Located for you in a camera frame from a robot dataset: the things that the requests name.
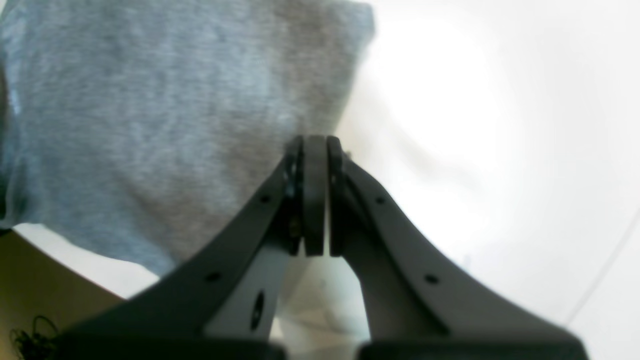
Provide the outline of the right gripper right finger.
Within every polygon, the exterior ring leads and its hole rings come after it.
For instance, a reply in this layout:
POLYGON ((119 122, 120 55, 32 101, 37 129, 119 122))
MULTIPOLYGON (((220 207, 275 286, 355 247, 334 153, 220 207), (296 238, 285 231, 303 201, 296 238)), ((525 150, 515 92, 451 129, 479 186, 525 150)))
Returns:
POLYGON ((330 253, 358 278, 370 342, 359 360, 586 360, 581 340, 475 280, 327 139, 330 253))

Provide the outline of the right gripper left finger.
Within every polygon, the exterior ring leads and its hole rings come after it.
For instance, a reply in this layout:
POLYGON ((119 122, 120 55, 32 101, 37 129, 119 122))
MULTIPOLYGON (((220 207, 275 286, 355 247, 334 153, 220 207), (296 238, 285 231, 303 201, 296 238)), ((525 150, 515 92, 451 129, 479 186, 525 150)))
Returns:
POLYGON ((200 253, 59 340, 56 360, 285 360, 269 342, 291 258, 324 248, 327 139, 297 137, 200 253))

